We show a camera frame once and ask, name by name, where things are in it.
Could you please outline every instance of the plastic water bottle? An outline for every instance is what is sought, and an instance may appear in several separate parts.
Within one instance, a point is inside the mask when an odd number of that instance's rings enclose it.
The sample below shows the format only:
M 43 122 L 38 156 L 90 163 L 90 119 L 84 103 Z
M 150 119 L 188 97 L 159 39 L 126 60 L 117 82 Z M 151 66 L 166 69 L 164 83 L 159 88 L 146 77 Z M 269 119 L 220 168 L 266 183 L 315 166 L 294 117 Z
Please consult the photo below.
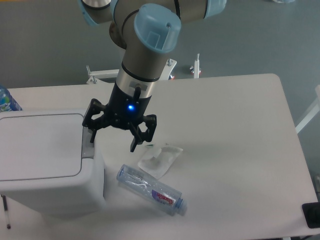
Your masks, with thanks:
M 0 113 L 7 111 L 21 111 L 22 108 L 11 96 L 8 89 L 0 85 Z
M 159 205 L 162 210 L 173 215 L 176 212 L 183 215 L 187 203 L 181 198 L 182 193 L 159 182 L 148 173 L 141 172 L 127 165 L 122 165 L 116 179 Z

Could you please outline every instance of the light blue joint cover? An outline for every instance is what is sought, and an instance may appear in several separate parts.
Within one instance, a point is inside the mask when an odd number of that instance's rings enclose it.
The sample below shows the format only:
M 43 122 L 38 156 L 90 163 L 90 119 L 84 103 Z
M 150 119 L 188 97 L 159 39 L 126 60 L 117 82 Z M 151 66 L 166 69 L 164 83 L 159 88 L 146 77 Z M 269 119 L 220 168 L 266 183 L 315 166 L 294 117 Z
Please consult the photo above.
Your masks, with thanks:
M 208 0 L 206 7 L 205 19 L 221 13 L 226 6 L 227 0 Z
M 86 21 L 86 23 L 90 26 L 97 26 L 98 23 L 96 23 L 95 21 L 93 21 L 93 19 L 90 17 L 90 15 L 87 13 L 83 3 L 81 0 L 78 0 L 78 4 L 79 4 L 79 7 L 81 9 L 81 12 L 83 14 L 83 17 L 84 17 L 84 20 Z
M 177 45 L 181 21 L 175 13 L 164 6 L 147 3 L 135 16 L 134 30 L 147 48 L 165 54 L 171 52 Z
M 118 0 L 111 0 L 111 2 L 110 2 L 110 10 L 111 10 L 111 13 L 112 13 L 113 21 L 115 21 L 114 13 L 115 13 L 115 7 L 117 5 L 117 2 L 118 2 Z

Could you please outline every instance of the gray floor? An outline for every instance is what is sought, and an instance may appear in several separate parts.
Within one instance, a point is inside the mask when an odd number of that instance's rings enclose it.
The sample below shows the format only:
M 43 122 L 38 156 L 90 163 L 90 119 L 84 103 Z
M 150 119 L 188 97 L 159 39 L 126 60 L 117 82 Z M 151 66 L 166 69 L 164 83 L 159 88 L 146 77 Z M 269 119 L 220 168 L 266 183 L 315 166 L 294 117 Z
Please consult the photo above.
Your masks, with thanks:
M 220 15 L 183 26 L 171 57 L 177 78 L 274 73 L 296 121 L 320 84 L 320 0 L 228 0 Z M 76 0 L 0 3 L 0 83 L 8 88 L 84 84 L 91 70 L 118 69 L 109 25 L 86 25 Z M 299 134 L 311 175 L 320 174 L 320 114 Z

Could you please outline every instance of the blue led light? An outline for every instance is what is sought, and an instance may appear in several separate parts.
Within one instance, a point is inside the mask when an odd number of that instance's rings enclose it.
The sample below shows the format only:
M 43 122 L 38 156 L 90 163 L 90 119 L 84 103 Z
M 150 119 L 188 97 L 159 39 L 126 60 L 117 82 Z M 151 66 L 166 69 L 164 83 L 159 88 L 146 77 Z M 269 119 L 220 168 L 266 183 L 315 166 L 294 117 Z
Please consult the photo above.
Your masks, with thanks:
M 134 110 L 135 110 L 135 106 L 129 105 L 129 106 L 128 106 L 128 109 L 129 109 L 130 111 L 134 111 Z

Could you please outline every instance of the bottle label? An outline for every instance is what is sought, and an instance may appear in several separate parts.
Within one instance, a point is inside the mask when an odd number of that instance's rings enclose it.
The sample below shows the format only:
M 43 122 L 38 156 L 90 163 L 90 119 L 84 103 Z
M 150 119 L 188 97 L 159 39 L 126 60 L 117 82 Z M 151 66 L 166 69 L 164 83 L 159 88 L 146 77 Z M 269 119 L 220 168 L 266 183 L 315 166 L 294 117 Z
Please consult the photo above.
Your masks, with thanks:
M 21 111 L 20 105 L 11 98 L 11 101 L 9 97 L 4 97 L 0 101 L 0 112 L 9 112 L 9 111 Z
M 159 203 L 163 205 L 169 205 L 172 206 L 176 201 L 174 199 L 171 199 L 168 195 L 161 194 L 155 190 L 152 190 L 151 192 L 152 197 Z

